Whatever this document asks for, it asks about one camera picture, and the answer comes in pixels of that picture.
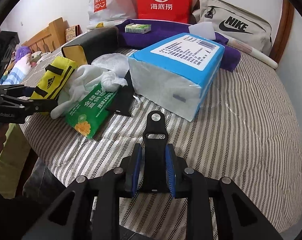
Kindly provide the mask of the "yellow Adidas pouch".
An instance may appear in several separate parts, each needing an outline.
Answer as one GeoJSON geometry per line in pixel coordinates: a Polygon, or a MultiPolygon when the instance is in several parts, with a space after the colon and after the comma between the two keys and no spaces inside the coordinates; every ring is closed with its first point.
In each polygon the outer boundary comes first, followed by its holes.
{"type": "Polygon", "coordinates": [[[36,85],[31,99],[57,99],[60,91],[78,68],[78,64],[68,58],[57,56],[45,68],[45,74],[36,85]]]}

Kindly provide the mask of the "green snack packet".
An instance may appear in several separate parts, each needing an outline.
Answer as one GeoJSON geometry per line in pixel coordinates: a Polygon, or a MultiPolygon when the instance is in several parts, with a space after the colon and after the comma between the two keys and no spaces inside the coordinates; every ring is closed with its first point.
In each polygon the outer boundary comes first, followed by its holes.
{"type": "Polygon", "coordinates": [[[66,123],[84,137],[92,138],[109,116],[107,107],[115,95],[116,92],[103,91],[99,83],[67,113],[66,123]]]}

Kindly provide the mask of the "white gloves bundle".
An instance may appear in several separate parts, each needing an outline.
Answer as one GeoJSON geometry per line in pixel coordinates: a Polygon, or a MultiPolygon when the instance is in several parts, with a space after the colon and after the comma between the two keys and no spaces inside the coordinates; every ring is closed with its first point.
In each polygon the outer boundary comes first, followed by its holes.
{"type": "Polygon", "coordinates": [[[57,119],[65,115],[97,85],[101,85],[104,92],[115,92],[120,87],[126,86],[128,82],[124,77],[128,70],[127,63],[100,63],[80,66],[64,85],[58,98],[58,106],[51,111],[50,117],[57,119]]]}

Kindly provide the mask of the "green pocket tissue pack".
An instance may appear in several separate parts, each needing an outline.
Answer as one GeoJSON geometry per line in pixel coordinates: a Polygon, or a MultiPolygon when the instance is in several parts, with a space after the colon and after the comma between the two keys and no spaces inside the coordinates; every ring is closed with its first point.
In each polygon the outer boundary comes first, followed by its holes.
{"type": "Polygon", "coordinates": [[[150,24],[130,23],[125,26],[125,33],[131,34],[146,34],[152,30],[150,24]]]}

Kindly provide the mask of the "white foam sponge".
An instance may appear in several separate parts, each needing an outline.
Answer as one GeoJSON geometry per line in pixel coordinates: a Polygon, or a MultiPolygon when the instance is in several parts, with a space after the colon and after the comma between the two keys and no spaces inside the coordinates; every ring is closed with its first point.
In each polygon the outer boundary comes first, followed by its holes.
{"type": "Polygon", "coordinates": [[[215,40],[216,35],[212,22],[199,22],[188,27],[189,33],[193,35],[206,38],[208,40],[215,40]]]}

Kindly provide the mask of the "colourful striped blanket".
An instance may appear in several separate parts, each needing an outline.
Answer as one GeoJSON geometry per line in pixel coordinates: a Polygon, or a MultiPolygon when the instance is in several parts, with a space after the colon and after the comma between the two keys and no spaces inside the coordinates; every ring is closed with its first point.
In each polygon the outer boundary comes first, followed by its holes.
{"type": "Polygon", "coordinates": [[[31,70],[31,64],[27,60],[20,59],[7,75],[6,79],[1,79],[0,85],[18,85],[31,70]]]}

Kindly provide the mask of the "white spotted plush toy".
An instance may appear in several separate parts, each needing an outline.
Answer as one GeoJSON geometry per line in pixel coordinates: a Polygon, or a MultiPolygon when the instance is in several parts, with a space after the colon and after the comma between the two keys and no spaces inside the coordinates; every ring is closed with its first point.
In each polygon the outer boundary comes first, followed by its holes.
{"type": "Polygon", "coordinates": [[[46,59],[50,53],[43,53],[42,51],[36,51],[30,56],[30,63],[39,63],[46,59]]]}

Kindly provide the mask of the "purple plush toy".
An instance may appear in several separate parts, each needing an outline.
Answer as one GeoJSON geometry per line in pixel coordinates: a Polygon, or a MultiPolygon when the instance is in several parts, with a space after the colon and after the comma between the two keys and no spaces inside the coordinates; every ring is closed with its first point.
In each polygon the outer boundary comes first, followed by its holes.
{"type": "Polygon", "coordinates": [[[15,56],[16,56],[16,60],[15,62],[17,63],[20,59],[22,59],[23,57],[27,56],[27,58],[29,59],[31,55],[31,50],[28,46],[21,46],[16,50],[15,56]]]}

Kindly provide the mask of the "wooden headboard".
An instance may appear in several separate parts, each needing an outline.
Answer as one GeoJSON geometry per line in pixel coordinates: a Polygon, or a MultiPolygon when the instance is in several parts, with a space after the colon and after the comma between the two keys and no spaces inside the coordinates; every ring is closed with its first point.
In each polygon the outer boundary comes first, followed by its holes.
{"type": "Polygon", "coordinates": [[[65,29],[63,18],[57,18],[22,45],[27,46],[32,52],[53,52],[66,43],[65,29]]]}

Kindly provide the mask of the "green blanket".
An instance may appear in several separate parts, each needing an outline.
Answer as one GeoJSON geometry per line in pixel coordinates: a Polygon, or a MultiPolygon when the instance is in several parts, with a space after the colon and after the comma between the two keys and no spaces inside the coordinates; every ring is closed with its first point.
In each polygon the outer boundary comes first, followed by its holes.
{"type": "Polygon", "coordinates": [[[0,194],[14,198],[30,144],[18,124],[10,124],[7,139],[0,154],[0,194]]]}

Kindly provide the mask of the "dark green tea tin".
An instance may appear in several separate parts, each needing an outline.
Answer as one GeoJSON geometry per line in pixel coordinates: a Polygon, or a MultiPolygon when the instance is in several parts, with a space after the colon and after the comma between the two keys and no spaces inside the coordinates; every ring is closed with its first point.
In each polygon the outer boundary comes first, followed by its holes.
{"type": "Polygon", "coordinates": [[[97,28],[78,36],[62,48],[62,55],[79,66],[91,64],[93,60],[118,49],[118,29],[116,27],[97,28]]]}

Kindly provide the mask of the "brown patterned book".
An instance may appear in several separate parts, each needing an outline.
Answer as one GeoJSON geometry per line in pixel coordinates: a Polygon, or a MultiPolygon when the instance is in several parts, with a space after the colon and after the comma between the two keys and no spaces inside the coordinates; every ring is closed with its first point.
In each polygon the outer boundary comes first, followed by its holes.
{"type": "Polygon", "coordinates": [[[79,24],[73,25],[65,29],[65,40],[69,42],[79,36],[82,33],[81,27],[79,24]]]}

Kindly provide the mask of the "clear plastic bag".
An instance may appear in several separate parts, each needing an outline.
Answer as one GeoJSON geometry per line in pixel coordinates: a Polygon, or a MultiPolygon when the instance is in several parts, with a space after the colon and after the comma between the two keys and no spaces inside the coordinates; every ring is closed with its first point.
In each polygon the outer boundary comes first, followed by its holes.
{"type": "Polygon", "coordinates": [[[124,78],[129,70],[128,57],[120,53],[104,54],[94,59],[91,64],[116,73],[117,77],[124,78]]]}

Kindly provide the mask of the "purple towel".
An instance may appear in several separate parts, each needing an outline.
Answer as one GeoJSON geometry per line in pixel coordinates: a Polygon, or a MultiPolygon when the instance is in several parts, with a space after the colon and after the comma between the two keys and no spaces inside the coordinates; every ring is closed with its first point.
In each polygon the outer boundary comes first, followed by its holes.
{"type": "MultiPolygon", "coordinates": [[[[128,19],[123,23],[116,25],[116,27],[118,28],[119,46],[122,48],[132,48],[138,50],[151,46],[171,36],[189,32],[188,24],[186,23],[160,20],[128,19]],[[145,34],[126,33],[125,27],[131,23],[150,24],[151,31],[145,34]]],[[[233,72],[240,62],[240,52],[235,48],[228,46],[227,43],[229,40],[219,33],[215,33],[214,41],[225,46],[220,68],[233,72]]]]}

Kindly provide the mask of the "white Miniso plastic bag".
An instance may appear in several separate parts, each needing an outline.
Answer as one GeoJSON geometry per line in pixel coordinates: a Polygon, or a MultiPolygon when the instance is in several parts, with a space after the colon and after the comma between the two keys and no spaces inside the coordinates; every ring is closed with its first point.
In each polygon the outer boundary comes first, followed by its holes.
{"type": "Polygon", "coordinates": [[[137,16],[133,0],[89,0],[89,24],[124,21],[137,16]]]}

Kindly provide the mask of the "blue tissue pack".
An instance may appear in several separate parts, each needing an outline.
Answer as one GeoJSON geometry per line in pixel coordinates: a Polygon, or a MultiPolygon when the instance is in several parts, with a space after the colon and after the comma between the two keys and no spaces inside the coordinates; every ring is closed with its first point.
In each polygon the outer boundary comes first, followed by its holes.
{"type": "Polygon", "coordinates": [[[225,47],[189,33],[169,37],[128,59],[139,94],[192,121],[219,70],[225,47]]]}

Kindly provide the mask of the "rolled patterned poster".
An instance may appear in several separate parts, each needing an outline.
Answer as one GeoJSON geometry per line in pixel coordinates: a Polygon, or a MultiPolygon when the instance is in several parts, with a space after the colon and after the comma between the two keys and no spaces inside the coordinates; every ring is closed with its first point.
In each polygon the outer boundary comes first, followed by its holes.
{"type": "MultiPolygon", "coordinates": [[[[102,22],[99,23],[97,25],[89,25],[87,26],[88,30],[93,30],[96,28],[102,28],[102,27],[116,27],[116,25],[123,23],[124,21],[110,21],[110,22],[102,22]]],[[[264,53],[262,53],[261,51],[233,38],[233,37],[229,37],[227,35],[221,34],[224,37],[226,37],[229,41],[227,43],[228,46],[235,48],[236,50],[238,50],[239,52],[244,52],[258,60],[260,60],[261,62],[269,65],[270,67],[272,67],[273,69],[278,67],[278,64],[272,60],[270,57],[268,57],[267,55],[265,55],[264,53]]]]}

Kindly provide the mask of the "grey Nike bag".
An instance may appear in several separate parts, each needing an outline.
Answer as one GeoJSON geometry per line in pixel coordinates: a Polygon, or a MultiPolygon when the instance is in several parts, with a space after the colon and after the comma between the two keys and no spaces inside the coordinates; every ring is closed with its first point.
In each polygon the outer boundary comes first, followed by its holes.
{"type": "Polygon", "coordinates": [[[269,55],[272,26],[260,16],[224,0],[198,0],[193,8],[197,22],[211,22],[216,32],[233,37],[269,55]]]}

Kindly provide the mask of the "brown wooden door frame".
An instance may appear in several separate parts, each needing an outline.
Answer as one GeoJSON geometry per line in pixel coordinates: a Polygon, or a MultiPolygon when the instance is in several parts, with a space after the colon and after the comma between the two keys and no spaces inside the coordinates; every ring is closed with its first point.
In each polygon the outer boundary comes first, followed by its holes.
{"type": "Polygon", "coordinates": [[[289,0],[282,0],[282,12],[278,32],[269,57],[279,63],[285,51],[294,18],[294,6],[289,0]]]}

